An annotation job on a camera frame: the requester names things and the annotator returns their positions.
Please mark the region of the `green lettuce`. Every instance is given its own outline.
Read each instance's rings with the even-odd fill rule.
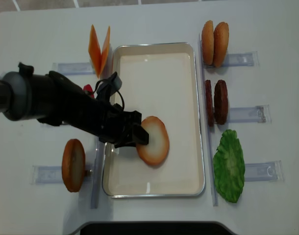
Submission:
[[[246,171],[243,151],[236,131],[223,132],[213,165],[217,192],[226,201],[236,203],[243,190]]]

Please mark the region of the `floor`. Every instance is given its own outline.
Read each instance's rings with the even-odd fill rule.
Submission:
[[[0,12],[189,1],[201,0],[0,0]]]

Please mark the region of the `metal tray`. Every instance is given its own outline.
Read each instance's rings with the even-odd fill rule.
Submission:
[[[118,47],[113,72],[123,85],[125,110],[159,117],[170,150],[158,167],[146,165],[134,147],[105,148],[102,186],[115,198],[195,196],[205,186],[195,55],[188,43]],[[118,95],[112,103],[121,104]]]

